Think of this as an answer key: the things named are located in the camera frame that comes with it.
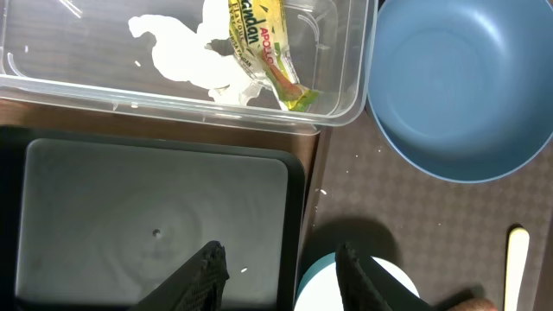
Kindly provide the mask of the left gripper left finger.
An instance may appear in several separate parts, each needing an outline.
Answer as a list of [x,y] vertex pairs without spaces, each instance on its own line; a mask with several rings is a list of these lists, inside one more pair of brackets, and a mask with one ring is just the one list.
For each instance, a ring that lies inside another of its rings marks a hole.
[[130,311],[220,311],[228,279],[225,248],[210,241]]

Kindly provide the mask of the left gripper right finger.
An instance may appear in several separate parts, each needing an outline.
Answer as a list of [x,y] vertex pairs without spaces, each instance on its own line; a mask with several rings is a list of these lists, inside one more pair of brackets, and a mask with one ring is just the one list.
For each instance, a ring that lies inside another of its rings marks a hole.
[[340,244],[336,275],[345,311],[432,311],[371,257],[360,261],[355,249]]

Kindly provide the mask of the white tissue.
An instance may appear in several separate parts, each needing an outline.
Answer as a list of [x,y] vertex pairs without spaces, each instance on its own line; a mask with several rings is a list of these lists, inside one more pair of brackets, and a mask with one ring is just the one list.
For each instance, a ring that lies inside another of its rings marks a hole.
[[259,96],[262,86],[245,73],[233,54],[222,55],[211,46],[214,40],[230,38],[229,23],[226,0],[206,0],[196,30],[171,16],[133,16],[128,21],[133,37],[150,33],[156,38],[151,56],[163,77],[205,89],[215,102],[247,105]]

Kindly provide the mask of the yellow green snack wrapper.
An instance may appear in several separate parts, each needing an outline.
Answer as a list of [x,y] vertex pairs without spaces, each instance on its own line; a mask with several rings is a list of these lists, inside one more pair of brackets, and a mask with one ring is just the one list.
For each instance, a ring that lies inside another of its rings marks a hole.
[[229,35],[245,73],[273,91],[285,111],[304,112],[318,92],[300,83],[294,68],[282,0],[229,0]]

